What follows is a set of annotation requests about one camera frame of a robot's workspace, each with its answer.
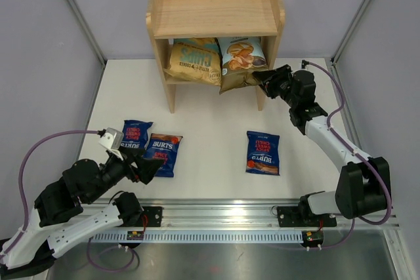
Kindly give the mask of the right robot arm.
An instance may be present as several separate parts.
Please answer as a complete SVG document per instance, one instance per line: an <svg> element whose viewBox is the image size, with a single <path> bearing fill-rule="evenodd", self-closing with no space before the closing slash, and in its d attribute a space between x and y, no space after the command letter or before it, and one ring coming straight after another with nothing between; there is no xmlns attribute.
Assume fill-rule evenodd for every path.
<svg viewBox="0 0 420 280"><path fill-rule="evenodd" d="M316 102L314 74L305 69L292 71L284 65L274 70L255 71L264 94L281 98L289 106L292 124L311 139L332 161L339 171L335 191L323 191L302 196L298 217L306 225L313 225L321 215L341 214L347 219L360 219L375 226L386 223L392 214L390 167L383 157L372 157L332 125L332 117L345 105L340 97L339 107L327 113Z"/></svg>

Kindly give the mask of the yellow kettle chips bag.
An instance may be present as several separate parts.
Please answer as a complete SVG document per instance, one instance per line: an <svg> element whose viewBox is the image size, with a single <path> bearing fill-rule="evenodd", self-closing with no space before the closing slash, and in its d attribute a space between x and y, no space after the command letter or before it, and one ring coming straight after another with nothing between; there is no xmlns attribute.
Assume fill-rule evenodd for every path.
<svg viewBox="0 0 420 280"><path fill-rule="evenodd" d="M216 39L174 39L165 72L176 79L220 86L221 58Z"/></svg>

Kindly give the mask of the light blue cassava chips bag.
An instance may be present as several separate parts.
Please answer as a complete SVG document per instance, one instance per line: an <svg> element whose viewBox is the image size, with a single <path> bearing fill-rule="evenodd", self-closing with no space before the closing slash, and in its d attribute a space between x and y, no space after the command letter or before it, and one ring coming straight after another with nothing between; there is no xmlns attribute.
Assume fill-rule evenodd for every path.
<svg viewBox="0 0 420 280"><path fill-rule="evenodd" d="M256 71L267 71L268 63L260 37L218 37L221 61L219 94L258 85Z"/></svg>

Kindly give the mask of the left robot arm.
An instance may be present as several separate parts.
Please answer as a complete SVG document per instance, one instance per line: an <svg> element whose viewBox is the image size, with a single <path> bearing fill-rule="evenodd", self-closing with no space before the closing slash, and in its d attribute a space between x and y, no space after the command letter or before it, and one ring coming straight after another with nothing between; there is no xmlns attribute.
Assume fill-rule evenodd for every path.
<svg viewBox="0 0 420 280"><path fill-rule="evenodd" d="M68 222L127 178L148 184L164 161L147 159L144 150L128 150L121 157L109 154L105 163L76 161L49 184L33 204L28 220L10 239L1 241L1 278L31 277L53 266L70 249L102 231L137 225L144 212L132 192L119 197L96 214L75 224Z"/></svg>

